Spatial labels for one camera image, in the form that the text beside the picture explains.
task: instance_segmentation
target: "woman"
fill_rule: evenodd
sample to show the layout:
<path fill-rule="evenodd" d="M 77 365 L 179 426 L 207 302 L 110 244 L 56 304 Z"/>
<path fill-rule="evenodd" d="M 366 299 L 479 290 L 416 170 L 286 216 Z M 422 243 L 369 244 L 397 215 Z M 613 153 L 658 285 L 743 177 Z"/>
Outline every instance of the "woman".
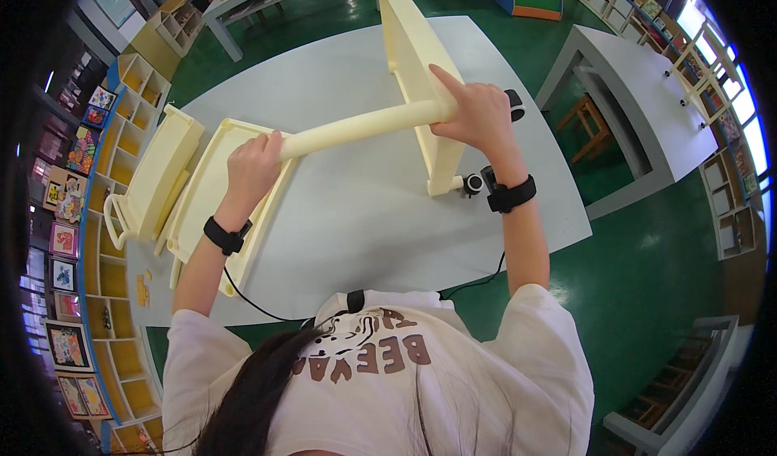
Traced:
<path fill-rule="evenodd" d="M 495 85 L 430 70 L 459 104 L 436 135 L 482 151 L 497 182 L 529 178 Z M 239 231 L 278 177 L 282 139 L 249 140 L 228 161 L 214 219 Z M 503 215 L 511 300 L 479 343 L 429 293 L 334 297 L 316 327 L 248 345 L 208 318 L 226 256 L 203 236 L 176 290 L 164 373 L 165 449 L 185 454 L 584 454 L 594 390 L 574 321 L 548 293 L 536 199 Z"/>

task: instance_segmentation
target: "plastic handle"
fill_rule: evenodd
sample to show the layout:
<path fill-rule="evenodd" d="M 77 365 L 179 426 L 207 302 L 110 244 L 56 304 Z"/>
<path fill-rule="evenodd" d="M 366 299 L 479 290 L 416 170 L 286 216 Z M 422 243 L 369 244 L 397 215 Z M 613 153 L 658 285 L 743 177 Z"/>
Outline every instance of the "plastic handle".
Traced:
<path fill-rule="evenodd" d="M 113 246 L 118 250 L 122 250 L 124 247 L 124 242 L 127 240 L 127 224 L 124 223 L 124 219 L 119 208 L 116 208 L 116 214 L 119 218 L 121 228 L 123 229 L 121 235 L 116 235 L 116 227 L 113 226 L 113 220 L 110 216 L 110 212 L 113 210 L 113 202 L 115 200 L 113 197 L 119 198 L 120 195 L 115 193 L 108 195 L 108 198 L 105 199 L 105 203 L 102 205 L 102 215 L 105 217 L 105 227 L 108 229 L 108 236 L 110 237 L 111 242 L 113 242 Z"/>
<path fill-rule="evenodd" d="M 444 119 L 440 105 L 434 100 L 411 102 L 363 113 L 288 136 L 280 148 L 280 159 L 286 161 L 352 140 L 423 126 Z"/>

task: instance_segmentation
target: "white t-shirt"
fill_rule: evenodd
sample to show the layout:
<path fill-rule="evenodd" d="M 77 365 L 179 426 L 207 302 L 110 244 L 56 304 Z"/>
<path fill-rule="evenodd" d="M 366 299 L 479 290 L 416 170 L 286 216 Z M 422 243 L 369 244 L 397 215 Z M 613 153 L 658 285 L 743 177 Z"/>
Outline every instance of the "white t-shirt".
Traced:
<path fill-rule="evenodd" d="M 416 386 L 435 454 L 588 448 L 588 363 L 572 316 L 536 284 L 518 289 L 496 339 L 483 344 L 452 309 L 381 306 L 323 328 L 328 333 L 302 351 L 278 405 L 273 456 L 425 454 Z M 173 315 L 168 338 L 162 422 L 169 451 L 197 436 L 251 350 L 188 310 Z"/>

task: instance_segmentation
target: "green floor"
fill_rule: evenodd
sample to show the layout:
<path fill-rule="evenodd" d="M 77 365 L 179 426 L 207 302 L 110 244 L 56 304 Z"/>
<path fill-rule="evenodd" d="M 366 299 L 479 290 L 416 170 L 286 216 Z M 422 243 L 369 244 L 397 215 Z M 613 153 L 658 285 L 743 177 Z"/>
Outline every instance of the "green floor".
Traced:
<path fill-rule="evenodd" d="M 414 0 L 427 17 L 469 15 L 491 39 L 532 95 L 536 95 L 572 24 L 607 31 L 582 4 L 566 0 L 563 19 L 553 23 L 514 18 L 493 0 Z M 374 0 L 286 0 L 285 13 L 272 8 L 267 25 L 230 27 L 244 58 L 234 63 L 205 28 L 172 80 L 170 100 L 182 107 L 234 74 L 279 53 L 368 25 L 380 23 Z M 572 81 L 546 119 L 555 130 L 582 96 Z M 570 159 L 584 143 L 582 130 L 557 135 Z M 580 196 L 589 204 L 630 181 L 617 148 L 572 168 Z M 709 204 L 694 171 L 679 183 L 637 204 L 591 222 L 594 234 L 551 254 L 551 292 L 577 323 L 594 377 L 594 425 L 627 403 L 671 357 L 694 318 L 719 315 L 723 306 L 722 268 L 717 261 Z M 501 252 L 494 253 L 496 268 Z M 457 311 L 480 340 L 497 332 L 507 304 L 507 279 L 462 289 Z M 277 325 L 240 326 L 235 331 L 255 346 Z M 161 372 L 166 329 L 150 328 L 154 358 Z M 595 435 L 601 434 L 601 425 Z M 591 453 L 599 454 L 599 437 Z"/>

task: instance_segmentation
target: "wrist strap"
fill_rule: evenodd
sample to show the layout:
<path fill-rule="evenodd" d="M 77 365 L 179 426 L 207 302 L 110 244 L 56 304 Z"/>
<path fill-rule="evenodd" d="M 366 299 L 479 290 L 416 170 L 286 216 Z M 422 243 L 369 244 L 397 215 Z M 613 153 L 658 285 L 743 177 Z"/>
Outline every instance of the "wrist strap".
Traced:
<path fill-rule="evenodd" d="M 205 222 L 203 232 L 211 242 L 216 244 L 217 247 L 221 247 L 221 253 L 228 257 L 234 252 L 240 252 L 243 237 L 246 236 L 251 225 L 251 221 L 247 221 L 240 231 L 227 232 L 216 223 L 213 217 L 210 217 Z"/>
<path fill-rule="evenodd" d="M 488 197 L 488 204 L 491 207 L 491 211 L 499 211 L 506 214 L 510 213 L 513 208 L 519 207 L 534 198 L 536 194 L 537 186 L 535 185 L 534 178 L 529 175 L 529 178 L 517 187 L 495 189 Z"/>

